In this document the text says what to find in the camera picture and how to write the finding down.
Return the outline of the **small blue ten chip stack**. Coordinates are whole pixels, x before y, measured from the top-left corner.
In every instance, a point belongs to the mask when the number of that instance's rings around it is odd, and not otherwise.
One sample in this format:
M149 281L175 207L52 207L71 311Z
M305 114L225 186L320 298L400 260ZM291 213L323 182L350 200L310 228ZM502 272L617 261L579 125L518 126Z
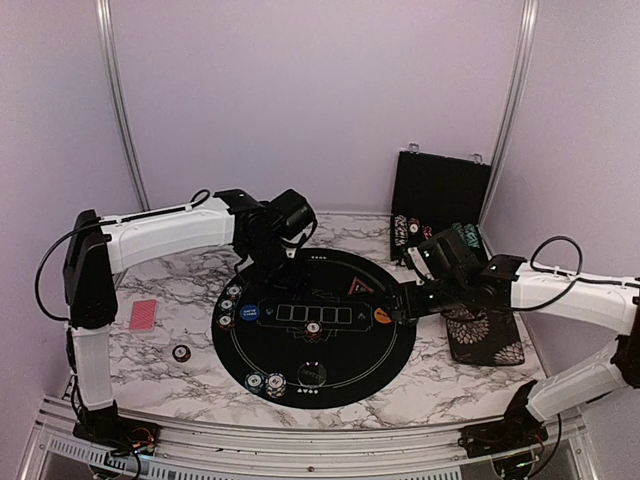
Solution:
M237 284L230 285L226 289L226 294L232 299L238 298L241 295L241 293L242 293L242 287Z

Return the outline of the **blue small blind button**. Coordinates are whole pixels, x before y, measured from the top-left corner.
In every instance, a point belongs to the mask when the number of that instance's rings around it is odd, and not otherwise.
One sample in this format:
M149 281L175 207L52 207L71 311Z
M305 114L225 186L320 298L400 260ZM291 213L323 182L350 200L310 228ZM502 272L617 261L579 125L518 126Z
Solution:
M244 321L256 321L260 317L260 308L257 305L244 305L239 310L239 316Z

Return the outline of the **orange big blind button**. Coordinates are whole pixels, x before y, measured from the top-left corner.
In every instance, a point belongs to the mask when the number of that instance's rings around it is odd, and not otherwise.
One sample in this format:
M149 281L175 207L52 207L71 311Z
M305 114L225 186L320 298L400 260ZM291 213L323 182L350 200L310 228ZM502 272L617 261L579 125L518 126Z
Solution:
M374 311L374 320L379 323L379 324L383 324L383 325L388 325L391 324L393 322L393 320L391 319L390 315L383 310L382 308L377 308Z

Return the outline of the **small green fifty chip stack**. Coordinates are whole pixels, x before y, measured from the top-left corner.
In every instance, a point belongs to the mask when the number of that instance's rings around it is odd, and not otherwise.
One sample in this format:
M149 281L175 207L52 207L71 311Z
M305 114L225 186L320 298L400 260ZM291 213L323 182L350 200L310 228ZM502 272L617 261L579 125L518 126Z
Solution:
M231 299L224 299L219 303L219 314L221 316L233 316L235 311L235 302Z

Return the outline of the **clear round dealer button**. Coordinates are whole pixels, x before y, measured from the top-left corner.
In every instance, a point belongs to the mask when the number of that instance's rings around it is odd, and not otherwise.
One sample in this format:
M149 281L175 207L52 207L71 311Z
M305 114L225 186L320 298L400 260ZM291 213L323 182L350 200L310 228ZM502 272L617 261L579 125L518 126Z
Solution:
M303 387L321 387L327 381L327 370L319 362L305 362L297 370L297 379Z

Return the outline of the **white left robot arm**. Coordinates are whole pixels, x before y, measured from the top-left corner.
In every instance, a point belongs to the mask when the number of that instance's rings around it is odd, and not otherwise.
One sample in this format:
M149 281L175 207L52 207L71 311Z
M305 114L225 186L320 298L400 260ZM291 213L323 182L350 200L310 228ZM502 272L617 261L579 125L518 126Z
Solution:
M58 247L67 247L62 276L68 312L42 312L66 327L76 435L116 445L137 428L154 427L120 416L114 398L109 339L118 312L115 275L162 257L229 246L251 260L259 280L292 289L304 278L296 253L316 227L312 207L292 189L267 201L241 189L201 189L187 203L141 213L81 212L42 257L47 261Z

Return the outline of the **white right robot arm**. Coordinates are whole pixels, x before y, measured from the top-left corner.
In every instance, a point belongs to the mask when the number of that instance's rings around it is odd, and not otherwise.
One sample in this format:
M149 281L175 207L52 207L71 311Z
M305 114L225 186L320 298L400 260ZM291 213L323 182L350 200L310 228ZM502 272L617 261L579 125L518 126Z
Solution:
M538 265L497 254L480 261L453 230L410 249L417 278L392 288L388 312L397 323L466 307L536 314L610 334L600 349L543 380L518 388L492 437L515 448L564 411L639 386L639 281Z

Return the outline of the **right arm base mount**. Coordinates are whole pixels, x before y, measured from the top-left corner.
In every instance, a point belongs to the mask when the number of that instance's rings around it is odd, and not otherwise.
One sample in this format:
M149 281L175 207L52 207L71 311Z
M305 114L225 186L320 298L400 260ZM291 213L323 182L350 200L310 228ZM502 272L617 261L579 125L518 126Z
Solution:
M463 427L457 443L469 458L476 458L529 447L548 438L544 425L524 411L506 413L500 420Z

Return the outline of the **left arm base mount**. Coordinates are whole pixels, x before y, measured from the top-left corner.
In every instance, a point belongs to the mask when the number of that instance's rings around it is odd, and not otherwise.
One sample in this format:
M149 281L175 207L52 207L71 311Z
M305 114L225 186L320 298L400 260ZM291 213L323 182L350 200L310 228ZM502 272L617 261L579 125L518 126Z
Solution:
M116 401L98 410L89 410L83 405L75 406L74 412L77 414L77 422L73 435L77 438L123 452L155 449L160 426L121 416Z

